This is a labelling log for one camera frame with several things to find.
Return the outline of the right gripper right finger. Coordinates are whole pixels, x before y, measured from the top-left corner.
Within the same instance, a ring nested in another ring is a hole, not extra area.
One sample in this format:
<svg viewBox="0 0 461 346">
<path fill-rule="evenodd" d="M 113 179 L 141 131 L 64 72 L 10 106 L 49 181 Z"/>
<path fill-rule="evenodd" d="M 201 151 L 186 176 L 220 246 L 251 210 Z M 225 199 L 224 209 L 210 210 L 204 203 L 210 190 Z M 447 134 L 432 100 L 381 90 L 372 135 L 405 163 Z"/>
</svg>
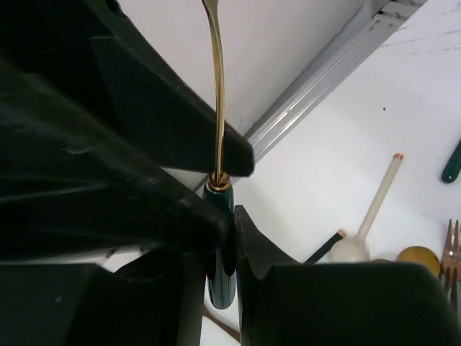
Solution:
<svg viewBox="0 0 461 346">
<path fill-rule="evenodd" d="M 408 263 L 301 264 L 234 214 L 243 345 L 458 345 L 439 281 Z"/>
</svg>

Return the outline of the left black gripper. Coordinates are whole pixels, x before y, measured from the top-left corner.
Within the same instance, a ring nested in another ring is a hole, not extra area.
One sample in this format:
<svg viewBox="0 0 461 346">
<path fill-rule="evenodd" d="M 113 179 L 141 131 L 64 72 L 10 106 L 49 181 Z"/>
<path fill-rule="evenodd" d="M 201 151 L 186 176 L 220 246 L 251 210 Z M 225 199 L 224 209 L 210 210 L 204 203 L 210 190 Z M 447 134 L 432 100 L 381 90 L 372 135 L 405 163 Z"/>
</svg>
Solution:
<svg viewBox="0 0 461 346">
<path fill-rule="evenodd" d="M 1 52 L 162 167 L 210 173 L 215 111 L 116 1 L 3 1 Z"/>
</svg>

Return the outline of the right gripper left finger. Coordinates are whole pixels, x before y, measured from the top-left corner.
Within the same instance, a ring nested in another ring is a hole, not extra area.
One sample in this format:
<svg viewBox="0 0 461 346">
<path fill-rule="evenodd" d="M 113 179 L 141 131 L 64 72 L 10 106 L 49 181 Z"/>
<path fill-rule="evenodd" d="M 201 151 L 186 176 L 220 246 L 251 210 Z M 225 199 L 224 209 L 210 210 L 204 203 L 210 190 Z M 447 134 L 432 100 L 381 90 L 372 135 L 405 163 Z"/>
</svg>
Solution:
<svg viewBox="0 0 461 346">
<path fill-rule="evenodd" d="M 1 343 L 197 345 L 214 207 L 1 61 Z"/>
</svg>

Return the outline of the gold fork green handle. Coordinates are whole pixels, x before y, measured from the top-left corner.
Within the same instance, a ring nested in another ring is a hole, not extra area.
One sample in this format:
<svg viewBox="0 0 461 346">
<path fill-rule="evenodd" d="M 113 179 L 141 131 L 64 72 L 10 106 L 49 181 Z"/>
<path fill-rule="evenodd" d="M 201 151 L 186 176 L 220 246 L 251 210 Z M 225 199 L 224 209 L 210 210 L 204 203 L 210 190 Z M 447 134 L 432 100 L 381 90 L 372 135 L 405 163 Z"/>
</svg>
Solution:
<svg viewBox="0 0 461 346">
<path fill-rule="evenodd" d="M 203 187 L 202 199 L 210 204 L 220 216 L 224 227 L 223 243 L 208 260 L 207 282 L 212 305 L 224 310 L 232 304 L 236 292 L 235 240 L 233 227 L 234 196 L 230 176 L 224 171 L 225 135 L 225 87 L 223 48 L 218 20 L 218 2 L 203 0 L 211 34 L 212 56 L 215 76 L 215 153 L 214 167 Z"/>
</svg>

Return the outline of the black ladle spoon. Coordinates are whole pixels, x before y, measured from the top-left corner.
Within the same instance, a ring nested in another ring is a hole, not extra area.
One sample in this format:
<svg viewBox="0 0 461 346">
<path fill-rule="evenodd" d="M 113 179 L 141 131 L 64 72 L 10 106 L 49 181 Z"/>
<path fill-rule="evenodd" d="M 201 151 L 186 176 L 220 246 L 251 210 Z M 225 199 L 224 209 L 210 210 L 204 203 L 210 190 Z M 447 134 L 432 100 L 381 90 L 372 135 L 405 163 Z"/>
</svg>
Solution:
<svg viewBox="0 0 461 346">
<path fill-rule="evenodd" d="M 325 242 L 319 249 L 317 249 L 309 258 L 304 261 L 304 265 L 315 264 L 321 260 L 335 245 L 346 236 L 343 229 L 339 229 L 327 242 Z"/>
</svg>

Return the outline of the white ceramic spoon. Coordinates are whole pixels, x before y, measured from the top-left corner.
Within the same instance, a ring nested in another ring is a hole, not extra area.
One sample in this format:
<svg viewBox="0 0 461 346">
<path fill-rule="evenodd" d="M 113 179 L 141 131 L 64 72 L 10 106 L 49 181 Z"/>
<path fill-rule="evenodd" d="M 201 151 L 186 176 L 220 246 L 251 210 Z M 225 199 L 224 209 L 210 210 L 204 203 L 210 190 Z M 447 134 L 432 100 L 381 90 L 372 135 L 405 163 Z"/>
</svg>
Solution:
<svg viewBox="0 0 461 346">
<path fill-rule="evenodd" d="M 402 154 L 395 154 L 393 156 L 358 232 L 355 236 L 344 237 L 332 246 L 328 253 L 328 260 L 330 263 L 358 263 L 370 261 L 370 252 L 367 248 L 366 238 L 402 161 Z"/>
</svg>

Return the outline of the copper round spoon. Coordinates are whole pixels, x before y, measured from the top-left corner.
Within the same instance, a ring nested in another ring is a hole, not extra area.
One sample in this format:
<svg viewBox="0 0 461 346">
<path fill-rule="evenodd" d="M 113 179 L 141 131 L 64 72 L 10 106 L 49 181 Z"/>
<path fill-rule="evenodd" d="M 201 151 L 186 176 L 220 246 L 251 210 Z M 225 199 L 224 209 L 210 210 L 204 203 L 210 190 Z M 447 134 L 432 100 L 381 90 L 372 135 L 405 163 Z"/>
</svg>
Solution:
<svg viewBox="0 0 461 346">
<path fill-rule="evenodd" d="M 373 264 L 384 264 L 384 263 L 391 263 L 392 261 L 388 260 L 388 259 L 383 259 L 383 258 L 377 258 L 377 259 L 372 259 L 370 261 L 370 263 L 373 263 Z"/>
</svg>

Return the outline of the gold spoon green handle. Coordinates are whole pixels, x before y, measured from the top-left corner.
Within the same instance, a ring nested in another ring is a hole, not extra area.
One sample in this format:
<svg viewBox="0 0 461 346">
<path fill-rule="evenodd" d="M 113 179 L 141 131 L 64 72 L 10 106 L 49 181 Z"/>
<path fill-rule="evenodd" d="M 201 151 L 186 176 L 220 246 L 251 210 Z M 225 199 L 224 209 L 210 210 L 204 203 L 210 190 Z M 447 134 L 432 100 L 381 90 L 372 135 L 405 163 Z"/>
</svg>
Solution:
<svg viewBox="0 0 461 346">
<path fill-rule="evenodd" d="M 453 183 L 459 176 L 461 170 L 461 141 L 457 144 L 450 156 L 441 175 L 441 181 L 446 184 Z"/>
</svg>

